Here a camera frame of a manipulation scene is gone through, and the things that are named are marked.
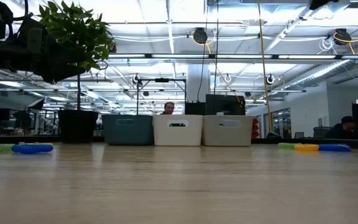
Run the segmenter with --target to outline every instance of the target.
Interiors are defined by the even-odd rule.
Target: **man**
[[[357,135],[353,133],[356,127],[356,122],[352,116],[345,116],[342,118],[340,124],[336,124],[328,131],[326,138],[329,139],[358,139]]]
[[[167,102],[164,104],[164,112],[162,114],[171,115],[175,109],[175,104],[172,102]]]

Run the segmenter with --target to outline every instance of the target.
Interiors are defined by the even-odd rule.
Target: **ceiling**
[[[23,0],[1,0],[13,11],[14,16],[23,16]],[[247,3],[247,0],[220,0],[219,13],[215,0],[80,0],[75,3],[83,8],[93,9],[95,14],[103,13],[103,21],[110,23],[110,30],[117,43],[119,54],[203,54],[204,46],[197,45],[191,38],[196,27],[206,27],[206,33],[212,54],[260,54],[261,39],[259,13],[256,4]],[[358,39],[358,2],[340,1],[335,7],[332,4],[311,13],[305,20],[298,20],[304,15],[308,1],[277,0],[262,1],[262,31],[264,48],[269,54],[350,54],[349,47],[334,45],[324,50],[322,41],[328,34],[333,34],[336,28],[346,28],[353,39]],[[45,1],[29,0],[29,11],[39,13],[39,4]],[[92,70],[83,74],[83,80],[108,79],[110,82],[83,82],[83,89],[112,89],[133,88],[132,78],[138,74],[141,78],[186,78],[188,73],[186,60],[153,61],[153,60],[127,60],[112,59],[109,68],[98,72]],[[289,82],[301,74],[315,68],[317,62],[267,63],[266,74],[272,74],[276,82]],[[205,65],[214,75],[214,63]],[[261,89],[263,88],[263,67],[256,63],[229,63],[219,62],[218,68],[224,76],[229,76],[230,87]],[[37,75],[19,72],[10,75],[0,72],[0,76],[7,78],[40,80]],[[220,79],[219,88],[227,88],[226,83]],[[34,86],[34,82],[21,83],[25,86]],[[39,83],[37,88],[76,88],[76,83],[66,82],[57,85]],[[141,113],[150,113],[150,110],[160,111],[161,104],[168,100],[177,100],[177,113],[182,113],[184,92],[175,83],[150,83],[150,89],[174,89],[176,92],[150,92],[149,96],[142,96]],[[56,95],[49,92],[38,92],[45,96]],[[84,94],[84,100],[90,103],[105,103],[111,105],[118,103],[120,109],[116,111],[133,113],[135,92],[97,92],[98,97]],[[59,94],[62,98],[75,99],[74,90],[71,94]],[[102,105],[92,105],[93,109],[100,111],[114,109]]]

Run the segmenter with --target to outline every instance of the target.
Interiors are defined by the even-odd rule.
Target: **chair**
[[[313,128],[315,138],[325,138],[331,127],[315,127]]]
[[[304,132],[297,132],[295,133],[293,138],[303,138],[305,136]]]

